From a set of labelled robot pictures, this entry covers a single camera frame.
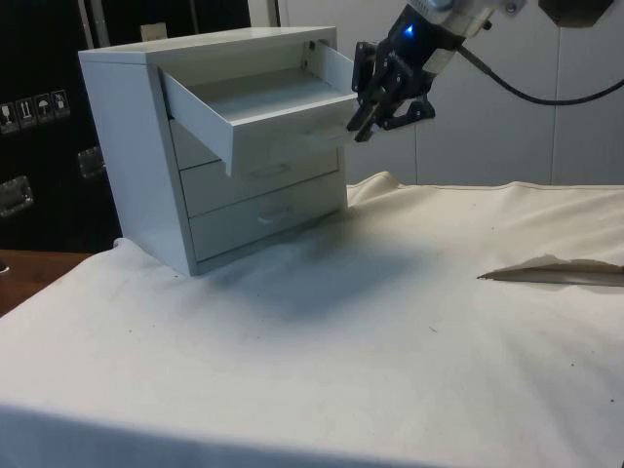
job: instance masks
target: white drawer cabinet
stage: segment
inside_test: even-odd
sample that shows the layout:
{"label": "white drawer cabinet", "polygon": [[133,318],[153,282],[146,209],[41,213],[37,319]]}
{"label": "white drawer cabinet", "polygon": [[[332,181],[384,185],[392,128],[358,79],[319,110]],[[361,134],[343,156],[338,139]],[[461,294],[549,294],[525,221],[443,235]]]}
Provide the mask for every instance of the white drawer cabinet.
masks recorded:
{"label": "white drawer cabinet", "polygon": [[344,209],[335,43],[250,28],[80,53],[124,236],[195,275]]}

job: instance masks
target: cabinet side panel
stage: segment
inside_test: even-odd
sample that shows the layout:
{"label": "cabinet side panel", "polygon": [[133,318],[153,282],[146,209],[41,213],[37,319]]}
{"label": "cabinet side panel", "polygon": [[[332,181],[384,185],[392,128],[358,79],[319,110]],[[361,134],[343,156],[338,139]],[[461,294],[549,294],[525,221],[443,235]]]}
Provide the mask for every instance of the cabinet side panel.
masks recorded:
{"label": "cabinet side panel", "polygon": [[157,69],[98,62],[82,67],[124,236],[191,273],[188,219]]}

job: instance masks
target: drawer front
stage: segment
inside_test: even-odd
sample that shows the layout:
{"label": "drawer front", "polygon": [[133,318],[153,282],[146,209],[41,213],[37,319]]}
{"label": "drawer front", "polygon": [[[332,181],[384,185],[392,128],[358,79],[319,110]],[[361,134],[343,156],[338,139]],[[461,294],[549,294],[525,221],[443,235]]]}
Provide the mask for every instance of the drawer front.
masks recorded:
{"label": "drawer front", "polygon": [[334,151],[236,177],[229,177],[221,162],[188,169],[180,175],[188,216],[194,217],[337,170],[338,156]]}
{"label": "drawer front", "polygon": [[218,161],[216,156],[204,143],[182,127],[176,120],[170,121],[172,139],[174,140],[177,166],[180,170],[209,164]]}
{"label": "drawer front", "polygon": [[[297,54],[292,54],[297,48],[288,47],[286,56],[292,57],[279,67],[248,69],[244,76],[217,82],[209,78],[208,62],[197,63],[204,80],[199,72],[191,79],[163,68],[169,114],[225,163],[229,176],[336,150],[353,138],[345,128],[357,103],[351,91],[353,62],[322,42],[315,44],[301,43]],[[181,158],[180,168],[190,167]]]}
{"label": "drawer front", "polygon": [[295,227],[344,207],[342,173],[307,180],[190,220],[197,261]]}

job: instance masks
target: drawer handle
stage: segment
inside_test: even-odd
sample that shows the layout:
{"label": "drawer handle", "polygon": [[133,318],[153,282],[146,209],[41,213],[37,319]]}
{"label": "drawer handle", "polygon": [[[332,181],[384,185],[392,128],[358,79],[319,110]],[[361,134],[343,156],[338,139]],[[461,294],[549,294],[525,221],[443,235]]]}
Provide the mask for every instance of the drawer handle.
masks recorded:
{"label": "drawer handle", "polygon": [[278,164],[276,166],[270,166],[268,168],[258,169],[252,172],[252,177],[256,178],[269,178],[279,174],[287,173],[291,167],[288,164]]}
{"label": "drawer handle", "polygon": [[277,224],[280,221],[283,221],[291,214],[291,209],[286,207],[275,212],[261,214],[257,217],[258,222],[261,224],[269,225],[269,224]]}

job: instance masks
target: table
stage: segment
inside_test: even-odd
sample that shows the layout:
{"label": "table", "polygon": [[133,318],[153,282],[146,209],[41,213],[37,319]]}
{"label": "table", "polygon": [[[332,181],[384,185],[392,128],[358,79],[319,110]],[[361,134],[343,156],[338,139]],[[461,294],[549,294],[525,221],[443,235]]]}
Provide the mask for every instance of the table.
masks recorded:
{"label": "table", "polygon": [[128,240],[0,319],[0,466],[619,467],[624,187],[404,187],[200,278]]}
{"label": "table", "polygon": [[10,268],[0,274],[0,317],[33,297],[78,264],[88,253],[48,253],[0,250]]}

